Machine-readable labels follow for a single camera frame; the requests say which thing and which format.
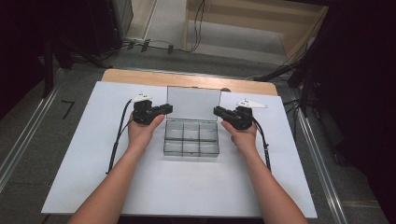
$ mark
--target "black cable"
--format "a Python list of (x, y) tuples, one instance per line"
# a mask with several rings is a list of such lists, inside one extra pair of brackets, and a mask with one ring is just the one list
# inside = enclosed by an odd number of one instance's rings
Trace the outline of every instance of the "black cable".
[(290, 112), (292, 109), (294, 109), (296, 106), (297, 106), (297, 104), (294, 104), (289, 110), (286, 111), (286, 114), (288, 115), (289, 112)]
[[(121, 46), (119, 49), (113, 49), (113, 50), (111, 50), (111, 51), (108, 51), (108, 52), (104, 53), (104, 54), (107, 54), (106, 56), (97, 58), (97, 60), (100, 61), (100, 62), (102, 62), (102, 61), (104, 61), (104, 60), (107, 60), (107, 59), (110, 58), (115, 52), (121, 51), (121, 50), (123, 50), (123, 49), (126, 49), (126, 47), (128, 47), (128, 45), (123, 45), (123, 46)], [(89, 63), (89, 61), (84, 60), (84, 59), (80, 59), (79, 57), (81, 57), (81, 56), (71, 57), (71, 58), (72, 58), (72, 60), (73, 60), (74, 63)]]
[[(298, 66), (300, 60), (307, 55), (307, 47), (308, 47), (308, 43), (309, 43), (309, 38), (312, 36), (312, 34), (314, 33), (315, 29), (317, 28), (318, 24), (323, 21), (326, 12), (328, 11), (328, 9), (324, 10), (322, 12), (322, 14), (320, 15), (320, 18), (317, 20), (316, 24), (314, 25), (314, 27), (312, 28), (311, 32), (309, 33), (308, 38), (305, 40), (305, 44), (301, 45), (299, 49), (297, 49), (285, 62), (283, 62), (280, 66), (278, 66), (276, 68), (276, 70), (268, 75), (264, 75), (264, 76), (257, 76), (256, 78), (254, 78), (253, 80), (255, 81), (269, 81), (274, 77), (279, 77), (280, 75), (283, 75), (285, 73), (288, 73), (290, 70), (295, 71), (295, 67)], [(285, 63), (288, 63), (290, 61), (290, 59), (292, 57), (294, 57), (294, 55), (298, 54), (298, 52), (300, 52), (303, 48), (305, 47), (304, 53), (302, 53), (300, 56), (298, 56), (295, 60), (293, 64), (288, 64), (285, 65)]]
[[(197, 32), (196, 22), (197, 22), (199, 11), (201, 9), (202, 9), (201, 19), (200, 19), (200, 24), (199, 24), (199, 30)], [(201, 2), (201, 5), (198, 7), (197, 13), (195, 14), (195, 20), (194, 20), (195, 44), (194, 44), (194, 47), (191, 48), (191, 52), (198, 49), (199, 45), (201, 44), (201, 30), (202, 30), (202, 19), (204, 18), (204, 11), (205, 11), (205, 0), (203, 0)]]
[(108, 173), (111, 171), (111, 169), (113, 169), (114, 158), (116, 157), (117, 147), (118, 147), (118, 145), (119, 145), (119, 140), (120, 140), (121, 134), (122, 134), (122, 132), (124, 131), (124, 129), (128, 126), (128, 124), (131, 122), (131, 120), (129, 120), (128, 123), (122, 128), (122, 123), (123, 123), (123, 120), (124, 120), (124, 118), (125, 118), (126, 110), (127, 110), (127, 108), (128, 108), (128, 105), (129, 105), (131, 102), (132, 102), (132, 100), (129, 100), (129, 101), (126, 103), (126, 105), (125, 105), (125, 107), (124, 107), (124, 110), (123, 110), (123, 112), (122, 112), (120, 127), (119, 127), (119, 131), (117, 132), (117, 139), (116, 139), (116, 142), (114, 143), (113, 151), (111, 152), (110, 164), (108, 165), (108, 171), (107, 171), (106, 174), (108, 174)]
[(300, 102), (300, 99), (297, 99), (297, 100), (292, 100), (292, 101), (289, 101), (289, 102), (283, 103), (283, 105), (289, 105), (289, 104), (291, 104), (291, 103), (296, 103), (296, 102)]
[(257, 129), (259, 130), (259, 133), (262, 135), (262, 143), (264, 146), (264, 155), (265, 155), (265, 164), (267, 165), (268, 170), (271, 172), (271, 162), (270, 162), (270, 155), (268, 153), (268, 144), (265, 142), (265, 136), (264, 136), (264, 131), (262, 130), (262, 126), (260, 123), (253, 118), (254, 124), (256, 124)]
[(300, 110), (300, 106), (297, 105), (293, 112), (293, 139), (296, 142), (297, 139), (297, 115)]
[[(197, 30), (197, 21), (198, 21), (198, 15), (199, 12), (201, 12), (201, 19), (200, 19), (200, 24), (199, 24), (199, 29)], [(166, 43), (168, 45), (172, 45), (173, 47), (175, 47), (175, 50), (179, 50), (179, 51), (183, 51), (186, 53), (192, 53), (194, 51), (196, 51), (199, 47), (199, 45), (201, 44), (201, 30), (202, 30), (202, 20), (204, 18), (204, 12), (205, 12), (205, 0), (203, 0), (200, 4), (200, 6), (198, 7), (198, 10), (195, 14), (195, 19), (194, 19), (194, 34), (195, 34), (195, 43), (194, 45), (191, 47), (190, 50), (185, 50), (183, 48), (180, 48), (170, 42), (164, 41), (164, 40), (145, 40), (145, 42), (162, 42), (162, 43)], [(152, 48), (152, 49), (165, 49), (168, 50), (166, 48), (160, 48), (160, 47), (153, 47), (153, 46), (148, 46), (148, 48)]]
[(41, 222), (41, 224), (46, 224), (47, 221), (49, 220), (49, 218), (50, 218), (50, 214), (46, 215), (46, 216), (44, 217), (43, 221)]

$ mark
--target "black wire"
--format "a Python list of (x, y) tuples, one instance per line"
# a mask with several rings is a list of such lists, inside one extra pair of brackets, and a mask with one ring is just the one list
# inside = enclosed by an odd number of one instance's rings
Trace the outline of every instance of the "black wire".
[(296, 106), (297, 106), (297, 104), (294, 104), (289, 110), (286, 111), (286, 114), (288, 115), (289, 112), (290, 112), (293, 108), (295, 108)]
[(297, 115), (300, 110), (300, 106), (297, 105), (293, 112), (293, 139), (296, 142), (297, 139)]
[(73, 58), (72, 60), (74, 63), (89, 63), (89, 61), (87, 60), (78, 59), (78, 58)]
[(105, 56), (105, 57), (103, 57), (103, 58), (100, 58), (99, 61), (102, 62), (102, 61), (108, 59), (108, 58), (111, 57), (115, 52), (116, 52), (116, 51), (112, 51), (112, 52), (108, 53), (107, 56)]
[[(197, 31), (196, 22), (197, 22), (199, 11), (201, 9), (202, 9), (201, 19), (200, 19), (200, 24), (199, 24), (199, 30)], [(201, 5), (198, 7), (197, 13), (195, 14), (195, 20), (194, 20), (195, 44), (194, 44), (194, 47), (191, 48), (191, 52), (198, 49), (199, 45), (201, 44), (201, 30), (202, 30), (202, 19), (204, 18), (204, 11), (205, 11), (205, 0), (203, 0), (201, 2)]]
[(292, 101), (289, 101), (289, 102), (283, 103), (283, 105), (289, 105), (289, 104), (291, 104), (291, 103), (296, 103), (296, 102), (300, 102), (300, 101), (301, 101), (300, 99), (297, 99), (297, 100), (292, 100)]
[(119, 141), (120, 141), (121, 134), (123, 133), (123, 131), (124, 131), (124, 129), (126, 128), (126, 126), (128, 126), (128, 124), (131, 122), (131, 120), (129, 120), (128, 123), (122, 128), (122, 123), (123, 123), (123, 120), (124, 120), (124, 118), (125, 118), (126, 110), (127, 110), (127, 108), (128, 108), (128, 105), (129, 105), (131, 102), (132, 102), (132, 100), (129, 100), (129, 101), (126, 103), (126, 105), (125, 105), (125, 107), (124, 107), (124, 110), (123, 110), (123, 112), (122, 112), (122, 117), (121, 117), (121, 121), (120, 121), (120, 127), (119, 127), (119, 131), (117, 132), (117, 139), (116, 139), (116, 142), (114, 143), (113, 151), (111, 152), (110, 164), (108, 165), (107, 174), (111, 171), (111, 169), (113, 169), (114, 158), (116, 157), (117, 147), (118, 147), (118, 145), (119, 145)]
[[(201, 11), (201, 19), (200, 19), (199, 29), (197, 30), (197, 21), (198, 21), (198, 15), (199, 15), (200, 11)], [(203, 0), (201, 2), (200, 6), (198, 7), (198, 10), (197, 10), (197, 12), (195, 14), (195, 19), (194, 19), (195, 43), (191, 47), (190, 50), (182, 49), (182, 48), (180, 48), (180, 47), (178, 47), (178, 46), (176, 46), (176, 45), (174, 45), (174, 44), (172, 44), (170, 42), (163, 41), (163, 40), (145, 40), (145, 42), (149, 42), (149, 43), (150, 42), (163, 42), (163, 43), (166, 43), (166, 44), (174, 46), (175, 50), (183, 51), (183, 52), (186, 52), (186, 53), (192, 53), (192, 52), (196, 51), (198, 49), (199, 45), (201, 44), (201, 30), (202, 30), (202, 20), (203, 20), (203, 17), (204, 17), (204, 12), (205, 12), (205, 0)], [(135, 44), (135, 46), (144, 46), (144, 45), (143, 44)], [(150, 46), (150, 45), (148, 45), (148, 48), (168, 50), (166, 48), (153, 47), (153, 46)]]
[(50, 218), (50, 214), (46, 215), (46, 216), (44, 217), (43, 221), (41, 222), (41, 224), (46, 224), (47, 221), (49, 220), (49, 218)]
[(281, 76), (277, 77), (279, 78), (281, 81), (286, 81), (285, 79), (283, 79)]
[(265, 155), (265, 164), (267, 165), (268, 170), (271, 172), (271, 162), (270, 162), (270, 155), (268, 153), (268, 144), (265, 142), (265, 136), (264, 136), (264, 131), (262, 130), (262, 126), (260, 125), (260, 123), (253, 118), (253, 122), (254, 124), (256, 124), (256, 127), (259, 131), (259, 133), (262, 135), (262, 143), (264, 146), (264, 155)]
[(276, 68), (276, 71), (279, 70), (282, 66), (289, 66), (290, 68), (293, 69), (293, 67), (291, 65), (285, 65), (285, 63), (288, 63), (289, 60), (294, 57), (294, 55), (296, 55), (298, 52), (300, 52), (300, 50), (302, 50), (305, 47), (304, 53), (301, 54), (295, 61), (293, 64), (297, 64), (297, 62), (299, 62), (300, 59), (302, 59), (306, 53), (307, 53), (307, 49), (308, 49), (308, 43), (309, 43), (309, 38), (312, 36), (312, 34), (314, 33), (315, 29), (317, 28), (318, 24), (324, 19), (324, 16), (326, 14), (326, 12), (328, 11), (328, 9), (326, 9), (325, 11), (322, 12), (322, 14), (320, 15), (320, 18), (317, 20), (317, 22), (315, 23), (314, 27), (312, 28), (311, 32), (309, 33), (308, 38), (305, 40), (305, 44), (300, 46), (299, 49), (297, 49), (285, 62), (283, 62), (280, 66), (278, 66)]

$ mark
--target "plastic compartment box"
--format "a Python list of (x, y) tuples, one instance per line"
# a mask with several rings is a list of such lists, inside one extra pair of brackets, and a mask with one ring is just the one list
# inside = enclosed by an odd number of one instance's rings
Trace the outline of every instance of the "plastic compartment box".
[(219, 137), (217, 116), (218, 90), (168, 87), (167, 101), (174, 107), (167, 115), (163, 155), (217, 157)]

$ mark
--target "transparent lid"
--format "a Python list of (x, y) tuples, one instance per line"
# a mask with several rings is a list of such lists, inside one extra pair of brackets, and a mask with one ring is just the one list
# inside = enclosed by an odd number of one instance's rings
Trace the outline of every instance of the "transparent lid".
[(219, 105), (220, 90), (168, 87), (167, 103), (173, 106), (169, 119), (217, 120), (213, 108)]

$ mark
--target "white tabletop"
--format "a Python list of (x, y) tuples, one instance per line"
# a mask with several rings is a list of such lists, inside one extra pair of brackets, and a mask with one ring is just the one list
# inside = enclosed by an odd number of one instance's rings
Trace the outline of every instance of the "white tabletop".
[[(153, 105), (166, 103), (166, 87), (96, 83), (42, 213), (75, 213), (105, 178), (122, 110), (126, 102), (141, 91), (153, 96)], [(268, 108), (253, 109), (253, 114), (270, 145), (273, 174), (306, 217), (317, 217), (280, 97), (223, 92), (220, 105), (234, 109), (236, 101), (245, 98), (268, 105)], [(139, 162), (122, 209), (124, 215), (261, 216), (246, 166), (221, 125), (217, 158), (164, 156), (164, 129), (165, 122), (156, 129)], [(120, 139), (115, 161), (126, 146), (125, 133)], [(257, 146), (264, 158), (260, 135)]]

